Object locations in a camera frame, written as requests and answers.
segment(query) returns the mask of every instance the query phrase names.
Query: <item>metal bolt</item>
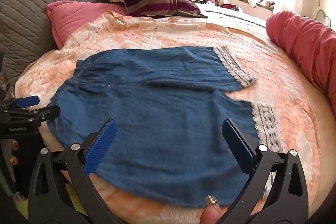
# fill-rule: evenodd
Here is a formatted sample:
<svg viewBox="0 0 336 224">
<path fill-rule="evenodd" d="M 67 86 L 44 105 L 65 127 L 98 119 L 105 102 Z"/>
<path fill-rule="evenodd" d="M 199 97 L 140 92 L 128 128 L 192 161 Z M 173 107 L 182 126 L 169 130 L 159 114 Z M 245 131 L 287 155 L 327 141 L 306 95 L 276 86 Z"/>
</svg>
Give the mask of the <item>metal bolt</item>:
<svg viewBox="0 0 336 224">
<path fill-rule="evenodd" d="M 291 153 L 293 156 L 297 156 L 297 152 L 296 152 L 294 149 L 292 149 L 292 150 L 290 151 L 290 153 Z"/>
<path fill-rule="evenodd" d="M 260 151 L 263 151 L 263 152 L 266 152 L 268 150 L 267 146 L 264 144 L 259 145 L 258 148 Z"/>
<path fill-rule="evenodd" d="M 71 146 L 71 150 L 77 151 L 80 147 L 81 147 L 81 145 L 79 143 L 74 143 Z"/>
<path fill-rule="evenodd" d="M 43 149 L 41 150 L 41 154 L 44 155 L 44 154 L 46 154 L 46 153 L 48 153 L 48 148 L 43 148 Z"/>
</svg>

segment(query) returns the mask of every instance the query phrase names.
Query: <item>painted fingernail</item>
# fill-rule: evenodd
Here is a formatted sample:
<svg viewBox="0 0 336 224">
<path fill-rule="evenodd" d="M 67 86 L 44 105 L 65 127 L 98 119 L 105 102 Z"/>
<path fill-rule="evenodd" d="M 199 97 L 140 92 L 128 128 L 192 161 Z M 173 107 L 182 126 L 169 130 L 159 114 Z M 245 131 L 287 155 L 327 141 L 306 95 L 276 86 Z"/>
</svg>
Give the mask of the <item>painted fingernail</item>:
<svg viewBox="0 0 336 224">
<path fill-rule="evenodd" d="M 214 206 L 216 211 L 221 213 L 221 208 L 219 206 L 219 202 L 218 202 L 218 199 L 215 198 L 214 196 L 211 196 L 211 195 L 208 195 L 206 198 L 205 198 L 205 201 L 207 203 L 208 206 Z"/>
</svg>

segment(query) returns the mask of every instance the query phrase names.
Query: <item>bedspread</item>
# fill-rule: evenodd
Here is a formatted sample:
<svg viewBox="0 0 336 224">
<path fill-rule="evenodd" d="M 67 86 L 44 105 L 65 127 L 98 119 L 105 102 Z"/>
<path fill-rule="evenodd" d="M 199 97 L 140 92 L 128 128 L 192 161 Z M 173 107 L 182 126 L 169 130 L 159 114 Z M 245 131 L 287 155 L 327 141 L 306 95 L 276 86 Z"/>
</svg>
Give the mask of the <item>bedspread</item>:
<svg viewBox="0 0 336 224">
<path fill-rule="evenodd" d="M 44 107 L 57 88 L 73 75 L 77 60 L 113 48 L 154 49 L 179 46 L 226 46 L 238 61 L 258 77 L 255 85 L 226 93 L 235 100 L 274 107 L 278 130 L 265 132 L 262 117 L 254 113 L 259 138 L 270 149 L 296 149 L 305 172 L 309 203 L 316 194 L 319 181 L 319 133 L 310 106 L 295 69 L 284 52 L 273 46 L 263 27 L 238 19 L 185 19 L 124 17 L 113 12 L 101 15 L 75 31 L 62 50 L 46 53 L 31 64 L 16 83 L 16 97 L 38 95 Z M 45 124 L 40 128 L 51 150 L 61 145 Z M 280 135 L 274 143 L 269 136 Z M 96 175 L 91 180 L 112 211 L 129 223 L 198 223 L 202 208 L 179 208 L 139 198 L 104 182 Z M 260 201 L 255 208 L 262 208 Z"/>
</svg>

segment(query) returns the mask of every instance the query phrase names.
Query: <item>red cushion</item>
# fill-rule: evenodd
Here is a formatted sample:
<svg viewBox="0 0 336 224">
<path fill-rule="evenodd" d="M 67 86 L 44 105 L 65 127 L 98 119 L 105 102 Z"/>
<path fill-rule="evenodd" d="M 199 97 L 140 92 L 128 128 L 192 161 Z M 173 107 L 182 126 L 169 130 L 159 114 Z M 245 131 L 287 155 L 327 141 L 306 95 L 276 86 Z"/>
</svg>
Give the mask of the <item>red cushion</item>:
<svg viewBox="0 0 336 224">
<path fill-rule="evenodd" d="M 266 30 L 310 82 L 328 96 L 336 117 L 336 32 L 289 11 L 271 15 Z"/>
<path fill-rule="evenodd" d="M 127 15 L 124 7 L 109 3 L 92 3 L 62 0 L 47 5 L 46 13 L 51 20 L 52 35 L 59 49 L 63 48 L 70 34 L 87 22 L 95 21 L 101 14 L 113 11 Z"/>
</svg>

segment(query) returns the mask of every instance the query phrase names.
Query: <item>striped pillow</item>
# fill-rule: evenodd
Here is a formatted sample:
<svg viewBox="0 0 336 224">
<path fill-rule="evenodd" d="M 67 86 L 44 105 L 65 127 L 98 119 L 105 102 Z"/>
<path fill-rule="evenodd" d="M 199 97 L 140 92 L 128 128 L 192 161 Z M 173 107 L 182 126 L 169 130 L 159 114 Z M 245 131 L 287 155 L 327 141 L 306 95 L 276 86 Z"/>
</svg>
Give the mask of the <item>striped pillow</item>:
<svg viewBox="0 0 336 224">
<path fill-rule="evenodd" d="M 189 16 L 201 15 L 198 6 L 191 0 L 123 0 L 129 16 Z"/>
</svg>

